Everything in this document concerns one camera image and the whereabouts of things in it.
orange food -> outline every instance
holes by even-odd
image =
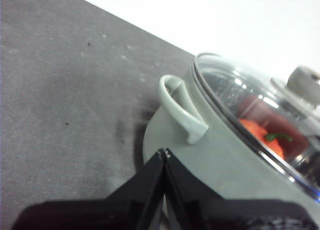
[[[282,159],[285,159],[284,150],[279,145],[279,142],[277,139],[272,141],[267,141],[265,139],[265,135],[268,134],[267,130],[260,126],[255,121],[250,121],[246,119],[239,119],[240,123],[253,135],[255,136],[259,141],[263,142],[265,145],[267,145],[272,151],[274,151],[279,157]]]

